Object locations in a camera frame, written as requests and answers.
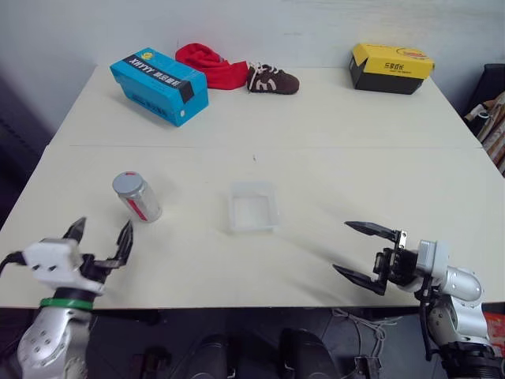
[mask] clear plastic container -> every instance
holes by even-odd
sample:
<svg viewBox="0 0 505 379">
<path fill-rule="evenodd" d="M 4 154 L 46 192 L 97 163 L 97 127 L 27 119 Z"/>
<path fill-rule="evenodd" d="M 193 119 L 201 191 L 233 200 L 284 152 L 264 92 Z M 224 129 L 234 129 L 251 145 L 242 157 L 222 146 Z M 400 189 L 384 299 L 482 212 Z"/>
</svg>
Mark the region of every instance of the clear plastic container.
<svg viewBox="0 0 505 379">
<path fill-rule="evenodd" d="M 234 182 L 229 202 L 232 231 L 271 231 L 279 225 L 274 186 L 270 182 Z"/>
</svg>

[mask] can lid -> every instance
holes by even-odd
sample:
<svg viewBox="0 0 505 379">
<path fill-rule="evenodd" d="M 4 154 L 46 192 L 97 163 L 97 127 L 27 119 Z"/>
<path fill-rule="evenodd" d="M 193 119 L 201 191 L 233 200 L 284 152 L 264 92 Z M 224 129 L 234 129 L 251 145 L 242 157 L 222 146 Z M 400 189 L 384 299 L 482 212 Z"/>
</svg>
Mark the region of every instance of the can lid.
<svg viewBox="0 0 505 379">
<path fill-rule="evenodd" d="M 138 172 L 125 171 L 116 176 L 112 182 L 112 188 L 118 195 L 132 195 L 142 187 L 144 180 Z"/>
</svg>

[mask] shoelace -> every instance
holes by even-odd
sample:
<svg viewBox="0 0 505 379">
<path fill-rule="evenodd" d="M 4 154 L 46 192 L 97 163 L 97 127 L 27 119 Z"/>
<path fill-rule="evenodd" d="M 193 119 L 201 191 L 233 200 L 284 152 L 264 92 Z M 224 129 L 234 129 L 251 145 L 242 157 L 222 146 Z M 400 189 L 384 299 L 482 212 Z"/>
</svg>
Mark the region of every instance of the shoelace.
<svg viewBox="0 0 505 379">
<path fill-rule="evenodd" d="M 261 62 L 258 63 L 251 63 L 251 67 L 254 68 L 254 74 L 252 75 L 251 81 L 249 82 L 249 91 L 251 92 L 251 88 L 254 83 L 254 79 L 256 78 L 256 75 L 264 73 L 265 71 L 268 71 L 269 73 L 278 73 L 279 69 L 275 66 L 270 66 L 270 65 L 264 65 Z"/>
</svg>

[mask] white table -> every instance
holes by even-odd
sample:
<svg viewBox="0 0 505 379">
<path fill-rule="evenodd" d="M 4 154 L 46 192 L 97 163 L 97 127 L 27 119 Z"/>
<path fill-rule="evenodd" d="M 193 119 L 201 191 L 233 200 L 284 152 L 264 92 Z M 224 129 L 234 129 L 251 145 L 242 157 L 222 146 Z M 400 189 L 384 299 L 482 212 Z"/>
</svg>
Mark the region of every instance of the white table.
<svg viewBox="0 0 505 379">
<path fill-rule="evenodd" d="M 346 69 L 290 69 L 292 96 L 209 91 L 181 128 L 127 99 L 98 67 L 52 144 L 203 148 L 479 148 L 429 78 L 413 95 L 357 91 Z"/>
<path fill-rule="evenodd" d="M 113 255 L 129 213 L 112 179 L 135 170 L 164 213 L 135 223 L 130 262 L 98 308 L 415 305 L 395 286 L 376 296 L 333 270 L 371 273 L 388 246 L 346 220 L 408 230 L 409 248 L 448 241 L 451 264 L 503 301 L 503 179 L 431 79 L 400 96 L 355 91 L 344 69 L 290 71 L 301 79 L 294 96 L 210 91 L 211 105 L 175 128 L 97 68 L 0 231 L 1 251 L 88 216 L 82 250 Z M 274 183 L 274 233 L 230 233 L 228 189 L 243 180 Z M 27 268 L 8 266 L 0 280 L 0 306 L 52 295 Z"/>
<path fill-rule="evenodd" d="M 371 273 L 375 252 L 390 245 L 346 220 L 404 228 L 408 248 L 444 239 L 451 263 L 480 276 L 487 301 L 504 299 L 503 180 L 477 148 L 50 145 L 0 233 L 2 251 L 58 237 L 86 215 L 83 252 L 113 255 L 129 213 L 111 182 L 125 170 L 142 173 L 164 213 L 135 223 L 130 262 L 109 277 L 98 308 L 416 305 L 393 285 L 380 297 L 333 270 Z M 229 232 L 226 199 L 237 180 L 274 183 L 276 232 Z M 36 306 L 52 294 L 27 268 L 8 266 L 1 281 L 0 306 Z"/>
</svg>

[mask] blue box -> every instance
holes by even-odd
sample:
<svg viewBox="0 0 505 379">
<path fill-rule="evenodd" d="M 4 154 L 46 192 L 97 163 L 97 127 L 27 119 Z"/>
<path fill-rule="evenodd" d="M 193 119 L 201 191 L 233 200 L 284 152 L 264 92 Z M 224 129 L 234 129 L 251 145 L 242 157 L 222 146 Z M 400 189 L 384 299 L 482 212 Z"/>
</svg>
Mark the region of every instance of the blue box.
<svg viewBox="0 0 505 379">
<path fill-rule="evenodd" d="M 176 126 L 208 105 L 204 73 L 150 48 L 114 63 L 110 70 L 126 97 Z"/>
</svg>

